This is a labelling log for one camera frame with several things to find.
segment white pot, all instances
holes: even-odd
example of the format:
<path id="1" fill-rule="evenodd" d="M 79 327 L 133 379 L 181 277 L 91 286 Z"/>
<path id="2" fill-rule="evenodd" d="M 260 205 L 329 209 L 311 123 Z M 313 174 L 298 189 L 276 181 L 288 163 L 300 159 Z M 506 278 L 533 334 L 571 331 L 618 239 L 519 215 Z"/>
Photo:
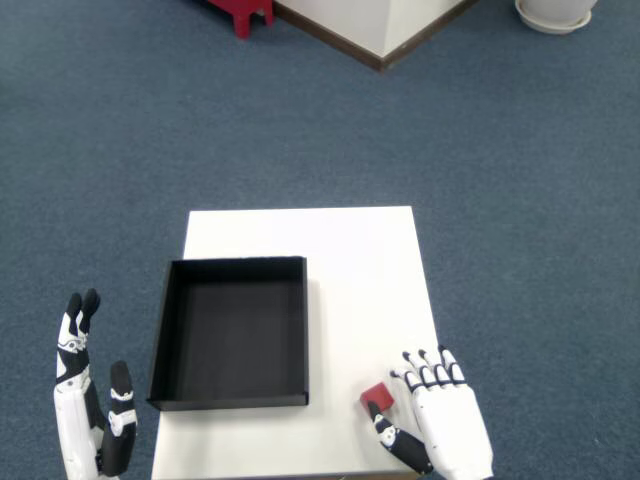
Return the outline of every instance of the white pot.
<path id="1" fill-rule="evenodd" d="M 523 12 L 541 24 L 571 26 L 587 17 L 598 0 L 520 0 Z"/>

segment black tray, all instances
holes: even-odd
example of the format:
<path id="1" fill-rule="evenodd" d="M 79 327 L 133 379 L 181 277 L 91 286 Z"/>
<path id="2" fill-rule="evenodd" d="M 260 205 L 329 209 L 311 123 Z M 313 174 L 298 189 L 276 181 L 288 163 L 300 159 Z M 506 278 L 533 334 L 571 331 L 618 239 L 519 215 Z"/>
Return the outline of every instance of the black tray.
<path id="1" fill-rule="evenodd" d="M 303 257 L 171 262 L 147 401 L 159 410 L 309 403 Z"/>

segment white wall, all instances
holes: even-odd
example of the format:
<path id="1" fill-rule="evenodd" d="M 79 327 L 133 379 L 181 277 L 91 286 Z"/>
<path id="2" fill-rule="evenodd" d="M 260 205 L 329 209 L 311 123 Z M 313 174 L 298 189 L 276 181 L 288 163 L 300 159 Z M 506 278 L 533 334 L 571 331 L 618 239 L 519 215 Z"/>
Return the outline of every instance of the white wall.
<path id="1" fill-rule="evenodd" d="M 390 0 L 387 35 L 382 55 L 395 50 L 462 0 Z"/>
<path id="2" fill-rule="evenodd" d="M 462 0 L 277 0 L 384 57 Z"/>
<path id="3" fill-rule="evenodd" d="M 378 56 L 384 55 L 392 0 L 277 1 L 356 45 Z"/>

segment red chair leg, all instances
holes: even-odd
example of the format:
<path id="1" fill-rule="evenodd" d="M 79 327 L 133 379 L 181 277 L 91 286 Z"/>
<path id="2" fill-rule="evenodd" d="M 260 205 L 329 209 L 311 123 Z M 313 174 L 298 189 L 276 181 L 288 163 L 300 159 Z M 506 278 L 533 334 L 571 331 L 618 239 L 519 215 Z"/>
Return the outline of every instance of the red chair leg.
<path id="1" fill-rule="evenodd" d="M 249 15 L 234 15 L 233 28 L 238 38 L 249 38 Z"/>
<path id="2" fill-rule="evenodd" d="M 271 0 L 264 2 L 264 21 L 267 25 L 273 24 L 273 4 Z"/>

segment black and white robotic hand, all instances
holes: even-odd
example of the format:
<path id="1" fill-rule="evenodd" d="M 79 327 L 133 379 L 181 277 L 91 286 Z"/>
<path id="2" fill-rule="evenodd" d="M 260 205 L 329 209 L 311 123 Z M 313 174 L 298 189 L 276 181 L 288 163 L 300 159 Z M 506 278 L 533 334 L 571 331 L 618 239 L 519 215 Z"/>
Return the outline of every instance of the black and white robotic hand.
<path id="1" fill-rule="evenodd" d="M 129 465 L 138 423 L 127 364 L 111 366 L 111 408 L 105 418 L 89 372 L 87 340 L 100 305 L 94 289 L 74 293 L 58 335 L 53 399 L 64 466 L 69 480 L 118 478 Z"/>
<path id="2" fill-rule="evenodd" d="M 453 354 L 444 347 L 439 350 L 404 352 L 408 364 L 391 371 L 411 393 L 424 444 L 378 413 L 373 420 L 380 440 L 420 473 L 434 469 L 447 480 L 491 478 L 493 451 L 475 393 Z"/>

